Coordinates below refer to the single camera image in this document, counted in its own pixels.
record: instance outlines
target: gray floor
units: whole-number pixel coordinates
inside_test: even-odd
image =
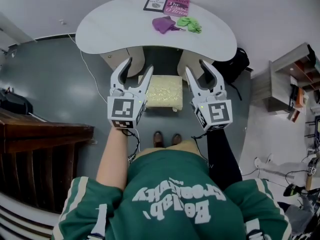
[[[181,50],[164,47],[145,47],[146,66],[154,65],[156,75],[176,75]],[[97,78],[101,94],[107,98],[112,70],[99,55],[84,54],[91,72]],[[138,83],[130,79],[129,85]],[[228,98],[232,100],[233,123],[225,130],[237,161],[243,149],[250,103],[250,73],[244,71],[234,83],[242,95],[226,85]],[[107,141],[110,123],[107,119],[107,104],[98,95],[95,81],[81,59],[80,51],[69,38],[44,40],[22,44],[16,56],[8,57],[0,71],[0,87],[14,88],[15,93],[26,97],[33,105],[36,115],[51,121],[83,123],[95,127],[97,145],[88,145],[79,154],[79,176],[94,178]],[[203,130],[194,115],[190,102],[192,94],[183,88],[183,110],[147,110],[139,122],[140,147],[152,147],[152,136],[162,131],[165,144],[172,135],[180,133],[184,139],[199,136]],[[207,156],[207,139],[198,141],[200,151]],[[132,153],[136,140],[129,138],[128,151]]]

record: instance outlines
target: book cover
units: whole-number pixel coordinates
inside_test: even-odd
[[[188,15],[190,0],[167,0],[163,13],[176,17]]]

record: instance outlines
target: shoe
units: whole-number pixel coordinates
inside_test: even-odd
[[[161,131],[156,131],[153,135],[153,146],[155,148],[164,148],[164,136]]]
[[[273,162],[273,161],[274,161],[274,154],[270,154],[268,156],[268,159],[266,160],[266,163]]]
[[[260,169],[261,163],[262,163],[262,162],[261,162],[260,158],[256,157],[256,158],[254,159],[254,166],[255,166],[255,168]]]
[[[175,135],[173,135],[172,137],[172,146],[174,145],[178,145],[182,142],[182,137],[179,133],[176,133]]]

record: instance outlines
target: green cloth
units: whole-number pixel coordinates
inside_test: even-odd
[[[202,26],[200,26],[199,22],[193,17],[181,17],[180,19],[178,19],[176,24],[181,27],[188,26],[189,31],[195,32],[198,34],[200,34],[202,31],[201,30]]]
[[[245,222],[258,218],[272,240],[287,240],[291,226],[276,205],[265,180],[244,180],[222,192],[200,156],[160,150],[130,165],[123,193],[75,178],[52,239],[246,240]]]

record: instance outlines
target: white wall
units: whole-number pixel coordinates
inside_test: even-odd
[[[39,38],[75,32],[86,14],[108,1],[0,0],[0,11],[26,34]],[[231,27],[256,73],[267,68],[268,60],[276,60],[303,42],[310,43],[320,58],[320,0],[191,1]],[[60,19],[67,25],[60,25]]]

